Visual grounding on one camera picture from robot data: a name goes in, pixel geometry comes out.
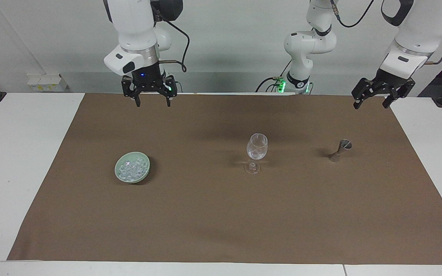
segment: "black handle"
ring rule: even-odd
[[[409,14],[412,5],[414,4],[414,0],[398,0],[400,1],[400,9],[398,9],[397,14],[394,17],[389,17],[383,12],[383,3],[381,5],[381,14],[383,18],[393,26],[399,26]]]

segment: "brown mat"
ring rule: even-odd
[[[382,98],[142,100],[86,94],[8,260],[442,264],[442,198]],[[152,161],[142,185],[114,175],[131,151]]]

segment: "white table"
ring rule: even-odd
[[[442,266],[5,262],[83,96],[13,93],[0,103],[1,275],[442,275]],[[442,109],[426,98],[400,99],[392,109],[442,196]]]

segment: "light green bowl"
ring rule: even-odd
[[[143,159],[146,159],[146,162],[147,162],[147,164],[148,164],[148,168],[147,168],[147,170],[146,170],[146,174],[143,175],[142,177],[140,177],[139,179],[132,180],[132,181],[124,181],[124,180],[121,180],[121,179],[119,178],[119,174],[120,174],[119,169],[120,169],[120,166],[122,166],[122,164],[124,164],[127,160],[129,160],[129,161],[135,161],[135,160],[138,159],[139,157],[142,157]],[[134,183],[140,182],[141,180],[143,180],[143,179],[148,175],[148,173],[149,173],[149,164],[150,164],[150,163],[149,163],[149,158],[148,158],[144,153],[142,153],[142,152],[137,152],[137,151],[129,152],[129,153],[123,155],[123,156],[117,161],[117,163],[115,164],[115,176],[116,176],[119,180],[121,180],[122,182],[129,183],[129,184],[134,184]]]

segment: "jigger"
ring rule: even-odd
[[[346,150],[350,150],[351,148],[352,148],[351,141],[347,139],[342,139],[340,140],[339,143],[339,149],[330,156],[328,156],[328,159],[330,159],[330,161],[332,162],[338,162],[340,159],[340,154]]]

